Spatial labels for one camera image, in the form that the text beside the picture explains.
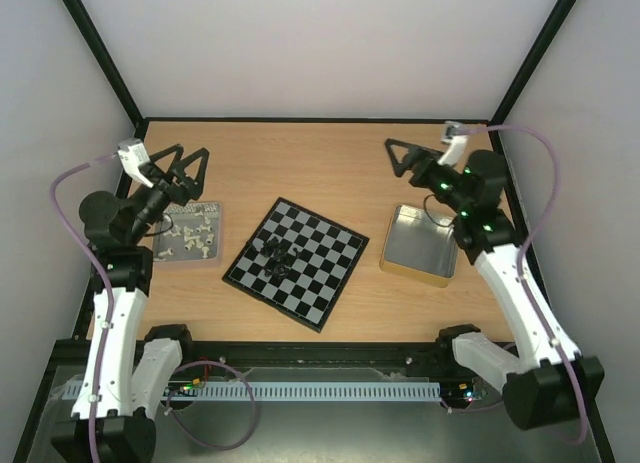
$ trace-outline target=black metal frame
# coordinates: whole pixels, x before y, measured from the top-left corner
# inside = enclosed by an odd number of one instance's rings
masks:
[[[403,123],[427,124],[443,123],[441,119],[396,119],[396,118],[261,118],[261,117],[230,117],[230,118],[145,118],[138,109],[133,97],[120,75],[113,59],[109,55],[102,38],[96,30],[91,18],[81,0],[62,0],[69,14],[75,21],[79,31],[89,45],[98,64],[102,68],[107,80],[111,84],[118,99],[122,103],[127,115],[135,127],[135,136],[144,139],[149,123],[152,121],[225,121],[225,122],[293,122],[293,123]],[[520,94],[544,57],[547,49],[562,27],[577,0],[557,0],[553,10],[540,30],[538,37],[529,50],[520,69],[515,75],[509,89],[490,121],[478,119],[456,119],[463,123],[501,124],[513,109]],[[498,133],[490,133],[490,141],[494,151],[504,154],[504,147]],[[131,179],[123,174],[120,178],[116,195],[126,197],[131,186]],[[511,208],[516,232],[522,238],[528,234],[526,220],[518,201],[514,181],[510,175],[506,187],[506,197]],[[541,278],[540,268],[533,248],[529,250],[527,259],[534,277],[538,281],[543,293],[546,291]],[[56,342],[49,364],[40,383],[34,405],[29,414],[22,439],[18,446],[14,461],[23,462],[28,458],[31,443],[35,435],[40,415],[47,401],[55,371],[59,366],[84,365],[88,356],[89,341],[86,340],[91,321],[91,292],[87,287],[80,312],[69,340]],[[136,357],[141,354],[141,345],[136,349]],[[456,373],[452,377],[445,369],[438,366],[434,343],[242,343],[242,342],[196,342],[197,355],[218,359],[224,356],[226,361],[238,368],[252,366],[281,366],[290,364],[300,365],[304,361],[310,366],[366,366],[375,367],[383,371],[403,369],[411,376],[427,376],[440,382],[459,382],[467,376]],[[603,462],[613,462],[614,456],[606,436],[598,408],[595,407],[589,415],[595,443]]]

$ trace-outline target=black wire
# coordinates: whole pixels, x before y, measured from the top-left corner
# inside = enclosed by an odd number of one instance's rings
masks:
[[[434,220],[431,217],[431,215],[429,214],[429,210],[427,210],[427,200],[429,198],[431,198],[432,196],[435,196],[435,195],[434,194],[427,195],[427,196],[424,197],[424,200],[422,200],[422,209],[424,210],[425,214],[427,215],[427,218],[429,218],[431,220],[431,223],[433,223],[436,226],[439,226],[440,228],[451,228],[451,226],[453,225],[453,220],[448,225],[441,225],[436,220]]]
[[[169,218],[169,221],[171,222],[171,224],[169,225],[169,228],[165,229],[165,230],[160,230],[160,231],[156,231],[155,233],[147,233],[144,236],[158,236],[158,235],[164,235],[167,231],[171,231],[173,229],[173,218],[171,218],[171,215],[168,215],[167,213],[165,213],[164,215],[162,215],[163,217],[167,217]]]

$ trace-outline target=white wall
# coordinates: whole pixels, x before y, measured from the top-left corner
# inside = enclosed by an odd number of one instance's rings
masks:
[[[490,118],[556,0],[83,0],[145,116]]]
[[[559,207],[535,243],[553,306],[606,377],[598,404],[618,461],[637,461],[640,352],[640,20],[638,0],[579,0],[514,109],[558,149]],[[550,165],[529,138],[503,135],[530,221]]]
[[[11,461],[88,277],[49,184],[133,129],[60,0],[0,0],[0,47],[0,461]],[[113,164],[63,183],[64,209],[75,217],[82,197],[114,189],[118,173]]]

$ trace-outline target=wooden table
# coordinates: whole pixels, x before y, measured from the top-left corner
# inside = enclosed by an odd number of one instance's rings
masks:
[[[510,341],[495,298],[463,252],[445,289],[379,268],[395,206],[420,207],[427,194],[393,175],[383,143],[392,137],[438,148],[441,131],[422,124],[152,122],[149,153],[175,143],[186,153],[202,146],[211,152],[201,201],[222,203],[223,258],[217,268],[156,266],[139,338],[154,325],[186,323],[197,340],[433,341],[443,327],[473,323]],[[486,135],[473,136],[467,152],[479,148],[490,148]],[[221,279],[279,196],[370,238],[320,334]]]

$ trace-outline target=chessboard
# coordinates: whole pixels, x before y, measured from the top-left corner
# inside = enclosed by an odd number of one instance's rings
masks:
[[[268,241],[286,244],[295,258],[285,276],[265,271]],[[223,280],[320,332],[369,238],[278,198]]]

